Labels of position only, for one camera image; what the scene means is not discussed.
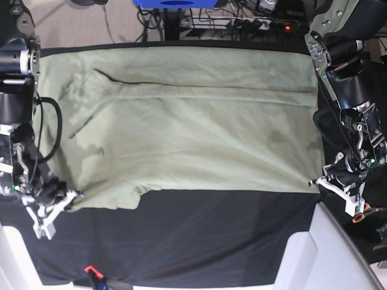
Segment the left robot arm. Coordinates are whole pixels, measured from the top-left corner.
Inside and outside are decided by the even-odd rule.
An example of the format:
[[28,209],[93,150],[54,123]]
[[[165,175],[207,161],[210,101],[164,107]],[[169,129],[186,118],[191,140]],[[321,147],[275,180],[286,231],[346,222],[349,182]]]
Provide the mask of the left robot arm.
[[355,221],[370,209],[363,198],[368,173],[386,165],[386,66],[365,51],[385,24],[385,1],[321,1],[305,35],[328,110],[345,139],[310,184],[342,198]]

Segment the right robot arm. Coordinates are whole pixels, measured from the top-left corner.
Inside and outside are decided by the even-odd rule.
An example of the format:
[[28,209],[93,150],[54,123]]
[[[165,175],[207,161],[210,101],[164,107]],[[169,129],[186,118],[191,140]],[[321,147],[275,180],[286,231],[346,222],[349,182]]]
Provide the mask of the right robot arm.
[[[37,238],[51,240],[54,221],[82,192],[69,190],[47,162],[59,149],[63,118],[57,101],[37,92],[41,46],[29,9],[22,1],[1,1],[1,195],[15,197],[33,220]],[[42,156],[42,131],[33,117],[44,103],[57,116],[56,140]]]

